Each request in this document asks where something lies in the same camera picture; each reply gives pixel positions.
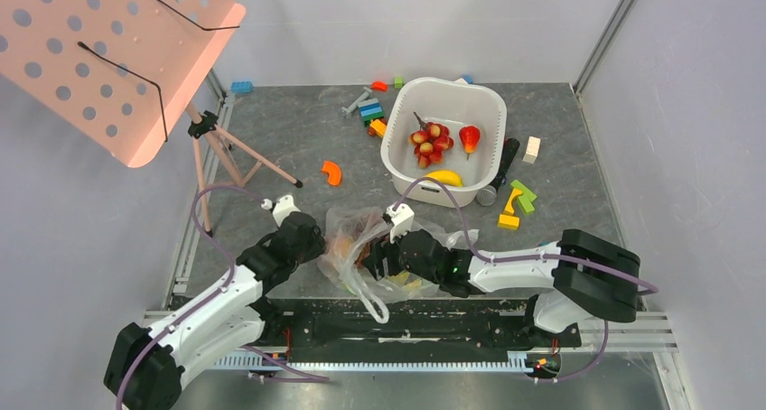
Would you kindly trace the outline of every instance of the plastic bag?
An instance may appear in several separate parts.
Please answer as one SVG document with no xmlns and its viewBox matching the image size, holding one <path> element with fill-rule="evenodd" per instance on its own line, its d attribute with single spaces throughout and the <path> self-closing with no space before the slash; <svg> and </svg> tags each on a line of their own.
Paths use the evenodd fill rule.
<svg viewBox="0 0 766 410">
<path fill-rule="evenodd" d="M 419 229 L 425 229 L 450 249 L 468 246 L 462 231 L 447 234 L 442 227 L 416 218 L 412 230 Z M 365 250 L 369 249 L 370 240 L 389 231 L 390 226 L 383 220 L 383 210 L 379 208 L 330 208 L 324 231 L 327 252 L 319 258 L 320 270 L 337 286 L 357 295 L 373 318 L 381 323 L 388 322 L 385 303 L 433 297 L 439 291 L 438 285 L 408 272 L 376 281 L 369 270 L 358 263 L 360 256 L 364 257 Z M 478 229 L 469 231 L 472 242 L 478 236 Z"/>
</svg>

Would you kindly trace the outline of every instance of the pink music stand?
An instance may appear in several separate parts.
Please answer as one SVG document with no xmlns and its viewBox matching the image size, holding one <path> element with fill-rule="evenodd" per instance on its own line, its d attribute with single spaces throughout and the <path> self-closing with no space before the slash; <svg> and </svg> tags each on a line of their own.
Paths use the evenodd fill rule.
<svg viewBox="0 0 766 410">
<path fill-rule="evenodd" d="M 104 146 L 120 162 L 149 163 L 220 56 L 245 7 L 234 0 L 0 0 L 0 72 Z M 155 82 L 139 79 L 78 45 Z M 204 135 L 231 178 L 243 186 L 265 164 L 301 183 L 219 126 Z M 220 146 L 230 141 L 257 159 L 243 177 Z M 205 188 L 198 139 L 194 154 Z M 210 233 L 207 200 L 202 212 Z"/>
</svg>

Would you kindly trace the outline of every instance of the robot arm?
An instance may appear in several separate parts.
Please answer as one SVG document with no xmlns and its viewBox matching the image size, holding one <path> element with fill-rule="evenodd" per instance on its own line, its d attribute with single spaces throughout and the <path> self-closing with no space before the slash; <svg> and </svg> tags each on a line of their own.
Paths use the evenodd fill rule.
<svg viewBox="0 0 766 410">
<path fill-rule="evenodd" d="M 389 207 L 385 219 L 392 225 L 387 237 L 374 243 L 362 264 L 377 279 L 408 271 L 439 284 L 457 297 L 486 294 L 505 288 L 542 288 L 527 303 L 527 331 L 557 334 L 574 322 L 592 316 L 607 321 L 636 319 L 638 286 L 613 275 L 583 268 L 576 262 L 549 259 L 566 255 L 592 259 L 638 277 L 639 258 L 632 252 L 577 229 L 564 231 L 561 240 L 509 252 L 447 249 L 425 230 L 411 231 L 413 211 L 401 204 Z M 514 256 L 519 260 L 495 262 Z"/>
<path fill-rule="evenodd" d="M 128 382 L 125 404 L 131 410 L 169 409 L 189 383 L 232 350 L 269 333 L 264 294 L 286 281 L 297 267 L 324 252 L 324 238 L 309 215 L 286 195 L 265 202 L 278 229 L 237 258 L 233 276 L 215 284 L 174 312 L 142 329 L 127 325 L 118 335 L 104 384 L 115 395 L 136 355 L 166 328 L 166 334 L 141 361 Z M 199 309 L 194 307 L 209 299 Z M 179 318 L 183 320 L 173 325 Z"/>
</svg>

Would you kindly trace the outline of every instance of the yellow banana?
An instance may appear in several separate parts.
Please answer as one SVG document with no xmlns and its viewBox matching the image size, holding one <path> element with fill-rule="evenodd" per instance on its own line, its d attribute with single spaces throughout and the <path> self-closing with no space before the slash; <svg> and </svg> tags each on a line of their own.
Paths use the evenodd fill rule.
<svg viewBox="0 0 766 410">
<path fill-rule="evenodd" d="M 460 178 L 460 175 L 458 175 L 458 173 L 455 171 L 441 169 L 439 171 L 428 173 L 426 177 L 431 177 L 435 180 L 438 180 L 439 182 L 443 182 L 448 186 L 462 187 L 462 179 Z"/>
</svg>

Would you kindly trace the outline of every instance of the black handle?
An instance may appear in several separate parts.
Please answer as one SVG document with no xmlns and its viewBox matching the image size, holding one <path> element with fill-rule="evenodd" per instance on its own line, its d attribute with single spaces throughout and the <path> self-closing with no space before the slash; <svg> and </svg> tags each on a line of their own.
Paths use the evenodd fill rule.
<svg viewBox="0 0 766 410">
<path fill-rule="evenodd" d="M 498 169 L 498 174 L 495 175 L 495 178 L 490 182 L 490 186 L 494 187 L 495 190 L 500 188 L 502 179 L 505 178 L 508 173 L 510 164 L 513 162 L 513 158 L 516 157 L 516 153 L 520 146 L 521 143 L 515 137 L 510 137 L 505 140 L 503 151 L 500 155 L 500 168 Z"/>
</svg>

